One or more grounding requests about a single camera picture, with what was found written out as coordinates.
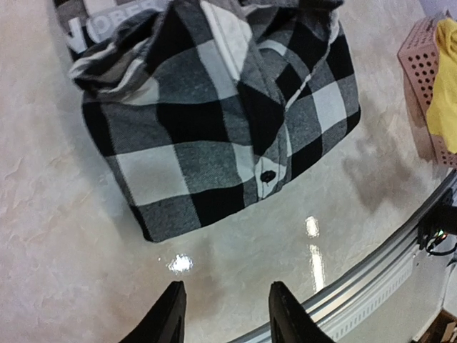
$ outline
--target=plaid shirt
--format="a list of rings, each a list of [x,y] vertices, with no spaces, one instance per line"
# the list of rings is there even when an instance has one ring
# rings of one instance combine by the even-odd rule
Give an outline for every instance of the plaid shirt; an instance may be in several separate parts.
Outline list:
[[[360,119],[338,0],[54,1],[86,125],[147,240],[279,192]]]

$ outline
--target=marble floor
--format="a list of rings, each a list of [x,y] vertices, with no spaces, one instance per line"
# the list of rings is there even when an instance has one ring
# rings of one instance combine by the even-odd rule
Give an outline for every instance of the marble floor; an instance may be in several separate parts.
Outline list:
[[[457,268],[453,267],[451,272],[451,277],[449,278],[449,283],[446,290],[446,296],[444,298],[443,307],[444,309],[457,317]]]
[[[451,281],[449,286],[455,289],[452,283],[457,278],[451,275],[449,279],[452,267],[446,266],[449,259],[419,252],[406,282],[338,343],[417,342],[441,311],[447,283]]]
[[[151,244],[86,132],[51,2],[0,1],[0,342],[118,342],[177,279],[186,342],[226,342],[268,321],[272,281],[305,300],[401,226],[447,172],[396,58],[423,10],[350,0],[340,17],[361,124],[276,196]]]

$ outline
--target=yellow cloth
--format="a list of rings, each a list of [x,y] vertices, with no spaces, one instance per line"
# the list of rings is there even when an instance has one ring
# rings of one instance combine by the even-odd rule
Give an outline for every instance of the yellow cloth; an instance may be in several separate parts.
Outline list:
[[[438,22],[436,43],[439,66],[433,85],[433,100],[427,111],[430,133],[442,136],[452,153],[457,153],[457,22]]]

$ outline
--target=flannel shirt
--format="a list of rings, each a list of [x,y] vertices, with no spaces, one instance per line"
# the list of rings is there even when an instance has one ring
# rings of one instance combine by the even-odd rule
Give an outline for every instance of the flannel shirt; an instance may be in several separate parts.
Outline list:
[[[339,0],[54,1],[86,125],[149,241],[279,192],[359,122]]]

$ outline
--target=aluminum strip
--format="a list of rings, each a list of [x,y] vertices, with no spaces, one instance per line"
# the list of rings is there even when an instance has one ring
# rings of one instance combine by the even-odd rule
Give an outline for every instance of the aluminum strip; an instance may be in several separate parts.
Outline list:
[[[448,189],[456,189],[456,187],[457,172],[453,170],[411,218],[379,248],[350,269],[340,279],[302,304],[323,331],[335,336],[334,328],[341,325],[348,316],[357,312],[357,307],[362,306],[361,299],[366,299],[373,292],[376,292],[377,285],[386,283],[396,271],[399,272],[401,270],[403,273],[409,271],[408,260],[411,260],[411,256],[418,250],[417,226],[419,221],[443,197]],[[407,277],[402,277],[401,280],[401,283],[403,283],[407,280]],[[271,342],[269,323],[229,343],[267,342]]]

